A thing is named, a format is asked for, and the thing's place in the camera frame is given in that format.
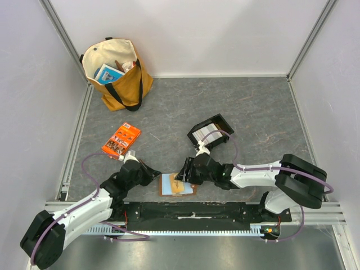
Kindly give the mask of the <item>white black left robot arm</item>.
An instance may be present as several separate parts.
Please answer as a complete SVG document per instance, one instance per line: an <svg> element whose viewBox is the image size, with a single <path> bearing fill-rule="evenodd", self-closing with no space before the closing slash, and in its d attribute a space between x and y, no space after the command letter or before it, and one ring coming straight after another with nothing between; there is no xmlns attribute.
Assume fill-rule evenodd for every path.
<svg viewBox="0 0 360 270"><path fill-rule="evenodd" d="M39 212L20 241L20 247L39 269L47 269L78 236L97 223L118 221L124 199L138 186L147 186L161 172L136 159L127 160L90 195L63 210Z"/></svg>

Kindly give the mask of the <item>tan leather card holder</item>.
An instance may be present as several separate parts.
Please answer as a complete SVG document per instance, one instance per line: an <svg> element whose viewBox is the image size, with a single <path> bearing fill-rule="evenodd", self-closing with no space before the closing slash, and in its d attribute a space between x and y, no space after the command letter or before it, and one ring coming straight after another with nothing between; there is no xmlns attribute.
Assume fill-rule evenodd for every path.
<svg viewBox="0 0 360 270"><path fill-rule="evenodd" d="M173 194L170 187L170 182L176 180L177 173L162 174L159 178L159 195L166 197L184 197L195 195L197 187L187 182L183 182L185 191L179 194Z"/></svg>

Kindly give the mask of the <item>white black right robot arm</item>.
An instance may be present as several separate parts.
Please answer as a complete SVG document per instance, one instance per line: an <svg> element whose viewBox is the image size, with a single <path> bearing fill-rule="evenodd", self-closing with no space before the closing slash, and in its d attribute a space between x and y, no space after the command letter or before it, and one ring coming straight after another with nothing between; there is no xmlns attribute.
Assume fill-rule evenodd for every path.
<svg viewBox="0 0 360 270"><path fill-rule="evenodd" d="M221 164L202 153L188 157L175 176L178 181L197 186L209 181L223 190L272 187L273 191L262 195L255 212L266 222L277 221L284 210L296 205L319 209L323 196L333 191L326 178L324 170L292 154L273 163L245 166Z"/></svg>

